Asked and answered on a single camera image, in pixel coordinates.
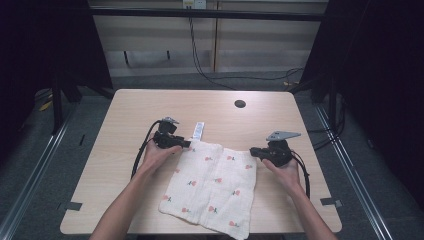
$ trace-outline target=finger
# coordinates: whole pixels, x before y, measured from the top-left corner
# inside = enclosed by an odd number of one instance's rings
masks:
[[[268,168],[271,171],[275,171],[276,166],[268,159],[263,159],[262,160],[263,164],[265,165],[266,168]]]
[[[297,162],[296,162],[296,160],[294,160],[294,158],[292,158],[292,160],[290,160],[290,162],[288,162],[288,166],[293,166],[293,167],[296,167],[297,168]]]
[[[157,147],[155,141],[153,141],[152,139],[147,140],[147,146],[150,146],[150,148],[152,147]]]
[[[181,146],[176,145],[176,146],[173,146],[173,147],[171,147],[171,148],[168,148],[168,149],[167,149],[167,152],[168,152],[169,154],[174,154],[174,153],[181,152],[182,150],[183,150],[183,148],[182,148]]]
[[[149,139],[147,139],[147,140],[152,139],[154,136],[155,136],[155,134],[154,134],[154,133],[150,133],[150,135],[149,135]]]

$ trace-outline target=wooden table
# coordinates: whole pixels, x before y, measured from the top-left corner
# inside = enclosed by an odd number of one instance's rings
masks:
[[[245,101],[246,107],[236,107],[236,100]],[[239,151],[266,147],[265,138],[275,130],[300,132],[302,136],[287,141],[310,173],[311,201],[332,231],[341,230],[335,206],[320,202],[331,196],[292,94],[125,89],[117,91],[111,103],[72,198],[82,207],[79,211],[67,210],[60,227],[63,233],[90,234],[94,230],[106,208],[129,182],[148,129],[166,116],[180,122],[175,135],[190,138],[196,123],[205,122],[202,141]],[[170,157],[155,173],[129,233],[215,233],[158,211],[178,158]],[[251,233],[303,231],[291,198],[260,160],[251,211]]]

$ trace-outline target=black cable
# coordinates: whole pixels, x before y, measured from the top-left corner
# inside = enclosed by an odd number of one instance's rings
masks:
[[[154,122],[154,123],[152,124],[152,126],[150,127],[149,131],[147,132],[146,138],[144,139],[144,142],[143,142],[143,144],[141,145],[141,147],[140,147],[140,149],[139,149],[139,151],[138,151],[137,157],[135,158],[134,166],[133,166],[133,170],[132,170],[132,173],[131,173],[131,179],[134,177],[135,173],[137,172],[137,168],[138,168],[138,164],[139,164],[139,162],[140,162],[141,155],[143,155],[143,152],[144,152],[144,149],[145,149],[145,148],[146,148],[146,146],[147,146],[147,143],[148,143],[150,140],[152,140],[152,139],[149,139],[149,140],[147,140],[147,139],[149,138],[150,133],[152,132],[153,127],[154,127],[156,124],[161,123],[161,122],[162,122],[161,120],[157,120],[156,122]]]
[[[339,112],[339,123],[337,124],[337,129],[335,131],[335,135],[330,137],[329,140],[324,140],[318,143],[313,144],[314,146],[314,150],[318,151],[322,148],[324,148],[325,146],[327,146],[328,144],[336,141],[336,139],[339,138],[339,136],[343,133],[344,127],[345,127],[345,121],[346,121],[346,102],[344,100],[344,98],[342,98],[342,106],[340,108],[340,112]]]
[[[339,128],[341,124],[342,124],[342,120],[339,120],[339,122],[337,123],[337,128]],[[308,133],[323,133],[323,132],[330,131],[330,128],[322,128],[322,129],[314,129],[314,130],[306,130],[306,131]]]
[[[303,68],[292,68],[289,69],[286,74],[284,76],[281,77],[275,77],[275,78],[259,78],[259,77],[245,77],[245,76],[232,76],[232,77],[210,77],[210,76],[206,76],[206,74],[203,72],[202,67],[200,65],[200,60],[197,54],[197,47],[196,47],[196,41],[195,41],[195,37],[194,37],[194,30],[193,30],[193,19],[189,18],[189,22],[190,22],[190,34],[191,34],[191,44],[192,44],[192,55],[193,55],[193,61],[194,61],[194,65],[196,67],[197,72],[204,77],[206,80],[208,80],[210,83],[212,84],[216,84],[231,90],[236,90],[235,88],[226,86],[224,84],[220,84],[217,82],[214,82],[212,80],[221,80],[221,79],[252,79],[252,80],[264,80],[264,81],[273,81],[273,80],[280,80],[280,79],[284,79],[287,78],[293,74],[295,74],[298,71],[304,70]]]
[[[366,5],[365,5],[365,9],[364,9],[364,11],[362,12],[362,14],[361,14],[361,18],[360,18],[360,20],[359,20],[359,23],[358,23],[358,25],[356,26],[356,28],[355,28],[355,30],[354,30],[354,33],[353,33],[353,37],[351,38],[351,41],[349,42],[349,46],[348,46],[348,49],[347,49],[347,53],[346,53],[346,55],[344,56],[344,59],[343,59],[343,61],[342,61],[342,64],[341,64],[341,67],[340,67],[340,69],[342,69],[343,68],[343,66],[345,66],[346,65],[346,62],[347,62],[347,60],[348,60],[348,57],[349,57],[349,53],[351,52],[351,50],[352,50],[352,47],[353,47],[353,44],[354,44],[354,42],[355,42],[355,39],[357,38],[357,36],[358,36],[358,33],[359,33],[359,31],[360,31],[360,27],[361,27],[361,24],[363,24],[363,21],[364,21],[364,18],[365,18],[365,15],[366,15],[366,12],[367,12],[367,10],[368,10],[368,7],[369,7],[369,5],[370,5],[370,2],[371,2],[371,0],[368,0],[367,1],[367,3],[366,3]],[[346,105],[346,103],[345,103],[345,101],[344,101],[344,99],[342,100],[342,108],[344,108],[345,107],[345,105]],[[328,142],[328,143],[330,143],[330,142],[333,142],[336,138],[338,138],[339,136],[340,136],[340,134],[343,132],[343,129],[344,129],[344,119],[343,119],[343,125],[342,125],[342,128],[341,128],[341,130],[339,131],[338,129],[338,133],[336,134],[336,136],[333,138],[333,139],[330,139],[330,141]],[[320,147],[318,147],[318,148],[315,148],[314,150],[316,151],[316,150],[319,150],[319,149],[321,149],[322,147],[324,147],[325,145],[327,145],[328,143],[326,143],[326,144],[324,144],[323,146],[320,146]]]
[[[299,163],[300,167],[303,171],[303,176],[305,177],[305,193],[308,198],[311,198],[311,187],[309,182],[309,173],[306,171],[305,162],[303,162],[303,159],[300,157],[299,154],[297,154],[295,151],[291,151],[293,159],[296,160],[297,163]]]

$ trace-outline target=towel with red print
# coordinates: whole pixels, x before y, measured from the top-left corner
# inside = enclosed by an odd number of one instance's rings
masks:
[[[256,158],[193,141],[181,154],[159,211],[235,239],[249,236]]]

